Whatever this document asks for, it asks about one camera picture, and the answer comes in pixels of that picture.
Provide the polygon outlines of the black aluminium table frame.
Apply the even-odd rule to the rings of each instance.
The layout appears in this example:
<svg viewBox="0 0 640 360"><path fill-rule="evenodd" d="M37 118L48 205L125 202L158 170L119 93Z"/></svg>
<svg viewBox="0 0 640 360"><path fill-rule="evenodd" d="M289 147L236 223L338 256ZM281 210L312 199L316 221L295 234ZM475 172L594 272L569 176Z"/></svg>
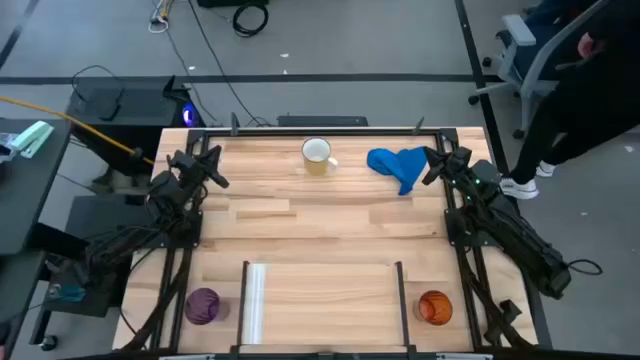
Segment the black aluminium table frame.
<svg viewBox="0 0 640 360"><path fill-rule="evenodd" d="M190 289L211 288L228 302L221 322L184 323L178 349L220 357L238 335L243 265L249 263L394 264L403 267L410 345L421 352L467 352L473 347L457 255L444 221L447 205L441 183L417 185L400 196L397 182L366 164L373 148L392 151L434 146L432 129L413 136L402 128L334 128L325 132L335 170L310 175L301 147L314 128L243 130L235 137L210 135L223 149L220 170L229 187L211 186L203 204L203 228L193 250ZM434 326L418 320L414 302L430 290L453 305L451 320ZM314 360L362 360L368 355L404 353L406 348L373 346L300 351L239 347L283 358L302 353Z"/></svg>

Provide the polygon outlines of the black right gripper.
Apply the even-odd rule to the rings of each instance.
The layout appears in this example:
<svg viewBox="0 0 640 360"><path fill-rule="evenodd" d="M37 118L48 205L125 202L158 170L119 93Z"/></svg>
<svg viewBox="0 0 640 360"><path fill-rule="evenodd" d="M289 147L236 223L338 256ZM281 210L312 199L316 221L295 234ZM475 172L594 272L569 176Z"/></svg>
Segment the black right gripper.
<svg viewBox="0 0 640 360"><path fill-rule="evenodd" d="M443 154L438 150L425 147L424 152L428 161L443 160ZM442 162L442 167L431 167L422 179L422 183L424 185L430 185L440 176L449 181L467 177L470 171L469 161L471 159L471 155L472 151L466 147L459 147L449 153L446 153Z"/></svg>

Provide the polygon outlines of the wooden shelf with black legs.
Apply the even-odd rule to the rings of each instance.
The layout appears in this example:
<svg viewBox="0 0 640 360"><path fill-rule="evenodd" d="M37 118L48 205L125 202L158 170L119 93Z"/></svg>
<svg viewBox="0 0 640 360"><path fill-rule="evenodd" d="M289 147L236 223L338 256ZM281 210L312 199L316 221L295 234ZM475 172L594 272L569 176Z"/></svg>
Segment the wooden shelf with black legs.
<svg viewBox="0 0 640 360"><path fill-rule="evenodd" d="M239 347L410 346L403 267L245 263Z"/></svg>

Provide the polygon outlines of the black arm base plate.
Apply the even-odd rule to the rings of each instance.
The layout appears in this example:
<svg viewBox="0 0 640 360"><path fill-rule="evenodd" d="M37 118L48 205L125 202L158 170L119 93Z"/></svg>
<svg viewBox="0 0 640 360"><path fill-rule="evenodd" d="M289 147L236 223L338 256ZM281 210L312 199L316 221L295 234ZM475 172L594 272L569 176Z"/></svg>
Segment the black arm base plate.
<svg viewBox="0 0 640 360"><path fill-rule="evenodd" d="M447 209L444 218L452 246L497 246L496 240L487 231L477 228L462 210Z"/></svg>

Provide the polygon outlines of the mint green stapler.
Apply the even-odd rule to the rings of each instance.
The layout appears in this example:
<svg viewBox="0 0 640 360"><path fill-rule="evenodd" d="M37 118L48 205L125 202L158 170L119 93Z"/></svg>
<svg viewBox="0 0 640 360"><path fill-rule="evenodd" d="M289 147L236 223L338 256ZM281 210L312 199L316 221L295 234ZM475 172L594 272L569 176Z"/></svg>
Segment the mint green stapler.
<svg viewBox="0 0 640 360"><path fill-rule="evenodd" d="M15 136L9 147L24 158L32 158L54 131L54 127L44 121L38 121Z"/></svg>

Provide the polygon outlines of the purple ball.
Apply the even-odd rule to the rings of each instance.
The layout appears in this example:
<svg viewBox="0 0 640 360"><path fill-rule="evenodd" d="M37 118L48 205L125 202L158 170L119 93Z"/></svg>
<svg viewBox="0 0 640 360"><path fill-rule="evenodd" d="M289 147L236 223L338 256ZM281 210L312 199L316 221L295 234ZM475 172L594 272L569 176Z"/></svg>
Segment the purple ball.
<svg viewBox="0 0 640 360"><path fill-rule="evenodd" d="M198 288L186 299L184 315L194 325L221 322L230 313L229 304L211 288Z"/></svg>

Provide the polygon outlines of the clear plastic packet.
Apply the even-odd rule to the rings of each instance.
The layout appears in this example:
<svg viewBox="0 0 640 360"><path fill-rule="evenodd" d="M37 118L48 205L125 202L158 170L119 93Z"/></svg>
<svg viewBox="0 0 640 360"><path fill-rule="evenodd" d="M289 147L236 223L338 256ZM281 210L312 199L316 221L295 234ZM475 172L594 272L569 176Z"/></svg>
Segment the clear plastic packet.
<svg viewBox="0 0 640 360"><path fill-rule="evenodd" d="M0 133L0 164L11 161L17 154L20 153L13 146L13 141L18 137L15 133Z"/></svg>

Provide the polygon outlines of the grey and blue office chair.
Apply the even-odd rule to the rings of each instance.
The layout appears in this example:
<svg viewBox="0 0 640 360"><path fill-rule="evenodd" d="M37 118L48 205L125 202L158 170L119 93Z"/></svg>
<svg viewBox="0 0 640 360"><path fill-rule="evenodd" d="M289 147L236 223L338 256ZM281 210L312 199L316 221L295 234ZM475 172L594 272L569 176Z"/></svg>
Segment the grey and blue office chair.
<svg viewBox="0 0 640 360"><path fill-rule="evenodd" d="M576 15L565 15L548 24L529 25L519 14L502 17L504 29L496 34L503 51L482 60L484 67L499 65L500 82L477 89L468 98L474 105L482 94L507 89L521 100L521 124L513 137L521 139L534 114L534 102L548 95L561 78L586 60L577 53L577 44L593 17L610 0L596 0Z"/></svg>

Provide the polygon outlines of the flat black box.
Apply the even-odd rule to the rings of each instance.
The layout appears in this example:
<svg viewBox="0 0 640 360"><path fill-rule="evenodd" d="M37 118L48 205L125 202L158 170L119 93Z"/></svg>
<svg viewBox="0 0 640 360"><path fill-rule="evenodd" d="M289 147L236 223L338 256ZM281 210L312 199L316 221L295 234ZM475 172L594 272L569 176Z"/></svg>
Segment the flat black box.
<svg viewBox="0 0 640 360"><path fill-rule="evenodd" d="M277 118L279 127L368 127L363 116L316 116L281 115Z"/></svg>

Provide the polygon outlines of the person's hand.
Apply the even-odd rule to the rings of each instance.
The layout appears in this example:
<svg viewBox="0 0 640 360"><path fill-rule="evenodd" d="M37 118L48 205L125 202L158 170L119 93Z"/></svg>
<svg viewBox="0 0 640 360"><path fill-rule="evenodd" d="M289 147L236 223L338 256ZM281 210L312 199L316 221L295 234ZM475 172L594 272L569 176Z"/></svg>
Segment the person's hand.
<svg viewBox="0 0 640 360"><path fill-rule="evenodd" d="M585 33L579 40L577 51L583 59L591 58L605 47L603 41L594 40L589 33Z"/></svg>

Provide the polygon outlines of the person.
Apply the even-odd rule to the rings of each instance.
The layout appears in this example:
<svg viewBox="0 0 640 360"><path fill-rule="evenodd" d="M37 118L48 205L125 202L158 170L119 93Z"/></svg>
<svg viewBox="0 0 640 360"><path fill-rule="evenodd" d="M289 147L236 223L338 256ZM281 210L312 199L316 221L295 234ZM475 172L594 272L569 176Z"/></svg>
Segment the person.
<svg viewBox="0 0 640 360"><path fill-rule="evenodd" d="M541 161L557 168L640 125L640 0L610 0L585 33L605 47L543 98L502 178L535 181Z"/></svg>

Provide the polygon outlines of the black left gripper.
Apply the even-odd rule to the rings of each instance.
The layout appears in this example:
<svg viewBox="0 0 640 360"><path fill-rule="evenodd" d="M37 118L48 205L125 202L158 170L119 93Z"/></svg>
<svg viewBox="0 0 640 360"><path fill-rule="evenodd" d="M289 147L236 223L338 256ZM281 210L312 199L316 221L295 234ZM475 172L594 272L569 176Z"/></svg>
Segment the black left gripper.
<svg viewBox="0 0 640 360"><path fill-rule="evenodd" d="M226 189L230 185L228 180L217 170L207 169L207 166L218 165L221 152L220 145L215 145L198 157L177 150L173 156L168 157L168 165L179 171L178 182L181 186L200 185L209 178L221 188Z"/></svg>

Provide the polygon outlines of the blue cloth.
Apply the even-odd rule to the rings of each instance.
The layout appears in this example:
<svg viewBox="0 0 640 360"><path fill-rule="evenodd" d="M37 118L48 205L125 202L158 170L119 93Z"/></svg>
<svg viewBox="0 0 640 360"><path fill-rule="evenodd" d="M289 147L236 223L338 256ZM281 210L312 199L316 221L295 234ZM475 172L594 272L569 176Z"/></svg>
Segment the blue cloth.
<svg viewBox="0 0 640 360"><path fill-rule="evenodd" d="M367 166L384 176L395 178L399 184L399 195L408 195L427 164L424 147L403 149L394 153L376 148L367 154Z"/></svg>

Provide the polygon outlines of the cream enamel mug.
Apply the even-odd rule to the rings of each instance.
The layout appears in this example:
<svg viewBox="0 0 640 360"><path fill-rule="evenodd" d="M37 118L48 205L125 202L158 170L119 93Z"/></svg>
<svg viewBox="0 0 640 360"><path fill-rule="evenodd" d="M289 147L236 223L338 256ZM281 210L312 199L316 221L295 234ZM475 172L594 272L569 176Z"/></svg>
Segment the cream enamel mug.
<svg viewBox="0 0 640 360"><path fill-rule="evenodd" d="M304 167L310 175L321 176L335 170L339 162L332 156L330 143L321 137L307 139L301 148Z"/></svg>

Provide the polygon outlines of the black computer tower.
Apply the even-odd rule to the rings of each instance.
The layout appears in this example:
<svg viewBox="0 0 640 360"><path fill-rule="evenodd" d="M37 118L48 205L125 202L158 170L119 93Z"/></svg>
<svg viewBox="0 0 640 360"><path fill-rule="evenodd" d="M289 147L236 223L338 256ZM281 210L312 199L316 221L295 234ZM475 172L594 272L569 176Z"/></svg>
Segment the black computer tower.
<svg viewBox="0 0 640 360"><path fill-rule="evenodd" d="M80 79L74 83L66 114L138 152L131 155L81 127L73 129L74 136L111 169L127 176L152 171L145 160L156 157L164 129L205 125L189 89L173 76L153 82Z"/></svg>

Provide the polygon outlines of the blue plastic item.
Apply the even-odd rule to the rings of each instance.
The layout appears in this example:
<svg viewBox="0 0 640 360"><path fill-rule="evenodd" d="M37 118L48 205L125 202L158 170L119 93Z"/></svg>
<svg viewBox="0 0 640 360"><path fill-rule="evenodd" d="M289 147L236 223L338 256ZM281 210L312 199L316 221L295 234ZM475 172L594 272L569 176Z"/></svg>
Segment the blue plastic item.
<svg viewBox="0 0 640 360"><path fill-rule="evenodd" d="M86 295L86 290L81 286L53 283L47 292L51 301L80 302Z"/></svg>

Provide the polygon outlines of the black side desk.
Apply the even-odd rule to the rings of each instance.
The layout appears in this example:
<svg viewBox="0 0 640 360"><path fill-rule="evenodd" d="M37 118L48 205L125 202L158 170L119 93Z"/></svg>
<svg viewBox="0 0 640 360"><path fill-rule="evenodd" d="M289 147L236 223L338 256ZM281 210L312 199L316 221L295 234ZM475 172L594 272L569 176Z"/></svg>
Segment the black side desk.
<svg viewBox="0 0 640 360"><path fill-rule="evenodd" d="M27 247L71 132L65 120L46 119L52 131L38 149L13 147L0 155L0 256Z"/></svg>

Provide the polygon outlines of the orange ball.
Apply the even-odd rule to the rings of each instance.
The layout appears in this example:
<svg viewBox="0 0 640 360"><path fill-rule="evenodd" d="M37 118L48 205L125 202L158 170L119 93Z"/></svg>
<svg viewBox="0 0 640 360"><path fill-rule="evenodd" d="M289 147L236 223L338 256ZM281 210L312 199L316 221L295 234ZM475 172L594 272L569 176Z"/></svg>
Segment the orange ball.
<svg viewBox="0 0 640 360"><path fill-rule="evenodd" d="M430 290L414 302L415 317L434 326L447 324L453 316L453 305L442 292Z"/></svg>

